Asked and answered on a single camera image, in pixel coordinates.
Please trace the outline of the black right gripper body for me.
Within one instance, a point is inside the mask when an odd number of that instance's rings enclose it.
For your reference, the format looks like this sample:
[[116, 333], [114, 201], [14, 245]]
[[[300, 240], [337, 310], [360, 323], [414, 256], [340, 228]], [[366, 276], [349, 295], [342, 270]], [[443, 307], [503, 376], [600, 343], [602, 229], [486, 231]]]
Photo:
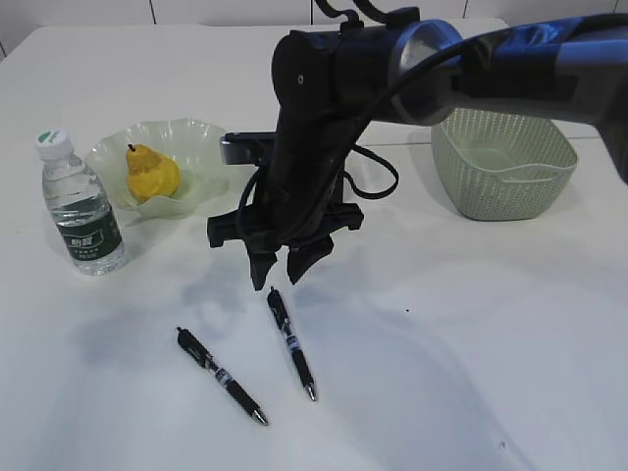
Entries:
[[356, 231], [364, 220], [357, 204], [336, 199], [331, 190], [313, 204], [275, 200], [257, 185], [244, 189], [241, 196], [245, 200], [235, 210], [207, 220], [212, 248], [239, 240], [253, 254], [274, 254], [285, 246], [298, 255], [329, 255], [333, 234], [342, 229]]

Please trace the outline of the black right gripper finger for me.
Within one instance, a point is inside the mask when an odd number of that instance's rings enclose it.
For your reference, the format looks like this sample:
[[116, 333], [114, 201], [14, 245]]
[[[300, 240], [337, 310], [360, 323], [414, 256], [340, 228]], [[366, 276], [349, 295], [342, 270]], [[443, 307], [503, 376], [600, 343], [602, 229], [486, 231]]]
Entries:
[[278, 245], [272, 245], [270, 248], [254, 248], [250, 245], [246, 247], [250, 279], [256, 291], [265, 286], [270, 269], [278, 261], [277, 251], [279, 249]]
[[303, 275], [318, 261], [330, 255], [334, 243], [329, 235], [288, 250], [287, 273], [290, 282], [295, 285]]

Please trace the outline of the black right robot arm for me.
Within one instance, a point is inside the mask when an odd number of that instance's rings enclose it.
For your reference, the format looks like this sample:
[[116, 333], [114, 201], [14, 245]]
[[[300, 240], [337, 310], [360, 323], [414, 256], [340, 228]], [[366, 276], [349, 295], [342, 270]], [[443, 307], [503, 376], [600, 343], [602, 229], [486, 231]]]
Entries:
[[275, 48], [280, 105], [272, 151], [237, 208], [211, 217], [211, 246], [241, 240], [255, 288], [280, 248], [298, 281], [357, 230], [360, 208], [342, 201], [344, 162], [373, 122], [428, 127], [457, 108], [583, 123], [627, 173], [627, 18], [572, 17], [462, 38], [449, 23], [294, 30]]

